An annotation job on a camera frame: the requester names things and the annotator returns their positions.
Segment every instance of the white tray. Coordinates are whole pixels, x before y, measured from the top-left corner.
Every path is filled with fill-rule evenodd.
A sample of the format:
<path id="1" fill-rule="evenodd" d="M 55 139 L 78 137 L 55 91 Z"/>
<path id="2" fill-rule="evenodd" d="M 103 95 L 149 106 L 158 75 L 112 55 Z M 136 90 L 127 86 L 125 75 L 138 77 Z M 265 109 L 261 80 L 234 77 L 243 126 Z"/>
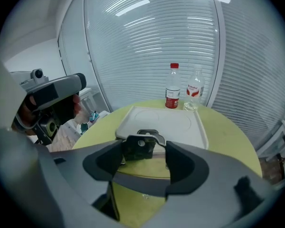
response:
<path id="1" fill-rule="evenodd" d="M 127 139 L 140 130 L 156 130 L 166 141 L 193 145 L 207 150 L 208 139 L 197 111 L 157 109 L 132 106 L 115 131 L 115 136 Z"/>

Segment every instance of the glass wall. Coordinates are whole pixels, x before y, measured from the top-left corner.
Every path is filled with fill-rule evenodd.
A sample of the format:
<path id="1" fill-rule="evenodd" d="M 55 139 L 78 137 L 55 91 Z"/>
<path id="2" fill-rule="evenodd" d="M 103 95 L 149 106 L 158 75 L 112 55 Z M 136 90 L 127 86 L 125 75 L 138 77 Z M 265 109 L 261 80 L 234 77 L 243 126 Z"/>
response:
<path id="1" fill-rule="evenodd" d="M 85 26 L 92 63 L 113 110 L 165 98 L 170 63 L 180 65 L 181 93 L 201 64 L 205 103 L 219 52 L 213 0 L 85 0 Z"/>
<path id="2" fill-rule="evenodd" d="M 212 108 L 258 149 L 285 119 L 285 23 L 269 0 L 221 5 L 226 57 Z"/>
<path id="3" fill-rule="evenodd" d="M 67 75 L 76 73 L 85 75 L 86 87 L 91 89 L 96 104 L 94 110 L 108 111 L 99 90 L 87 47 L 83 1 L 73 0 L 66 12 L 58 40 L 60 54 Z"/>

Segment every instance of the yellow table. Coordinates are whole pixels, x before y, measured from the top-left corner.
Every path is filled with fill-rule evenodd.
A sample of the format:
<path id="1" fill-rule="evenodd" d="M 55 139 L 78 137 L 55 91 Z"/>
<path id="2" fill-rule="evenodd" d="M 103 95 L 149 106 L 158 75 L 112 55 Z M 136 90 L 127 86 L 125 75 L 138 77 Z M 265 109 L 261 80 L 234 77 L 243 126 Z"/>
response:
<path id="1" fill-rule="evenodd" d="M 150 100 L 137 102 L 118 109 L 105 118 L 99 120 L 77 141 L 74 149 L 104 143 L 115 139 L 115 130 L 132 106 L 165 108 L 164 100 Z M 252 169 L 259 176 L 262 170 L 257 154 L 245 134 L 228 118 L 205 106 L 198 109 L 209 141 L 209 150 L 225 154 L 238 159 Z M 127 162 L 120 167 L 120 172 L 127 174 L 148 176 L 154 178 L 168 178 L 169 170 L 165 169 L 163 159 L 150 159 Z M 120 212 L 120 222 L 130 227 L 138 227 L 147 221 L 164 204 L 164 198 L 144 198 L 141 193 L 127 189 L 116 183 L 113 184 L 117 208 Z"/>

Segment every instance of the plastic bottle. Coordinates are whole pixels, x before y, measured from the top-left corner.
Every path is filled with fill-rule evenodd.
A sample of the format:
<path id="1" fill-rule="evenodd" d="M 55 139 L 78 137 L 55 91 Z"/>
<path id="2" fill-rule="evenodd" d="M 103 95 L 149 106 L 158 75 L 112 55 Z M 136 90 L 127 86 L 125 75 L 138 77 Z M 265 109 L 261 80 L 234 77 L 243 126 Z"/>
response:
<path id="1" fill-rule="evenodd" d="M 201 65 L 195 65 L 194 72 L 188 80 L 184 110 L 196 111 L 199 107 L 205 86 L 205 79 L 201 70 Z"/>
<path id="2" fill-rule="evenodd" d="M 179 64 L 171 63 L 171 71 L 167 78 L 166 83 L 166 107 L 174 109 L 179 104 L 180 91 L 181 91 L 181 77 L 178 72 Z"/>

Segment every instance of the red bottle cap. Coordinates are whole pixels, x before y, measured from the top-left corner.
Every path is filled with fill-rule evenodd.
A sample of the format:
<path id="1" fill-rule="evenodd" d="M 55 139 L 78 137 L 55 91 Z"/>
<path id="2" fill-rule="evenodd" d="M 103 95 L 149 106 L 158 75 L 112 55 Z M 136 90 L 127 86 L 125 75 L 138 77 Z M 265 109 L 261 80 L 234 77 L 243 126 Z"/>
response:
<path id="1" fill-rule="evenodd" d="M 178 63 L 171 63 L 170 67 L 171 68 L 179 68 L 179 64 Z"/>

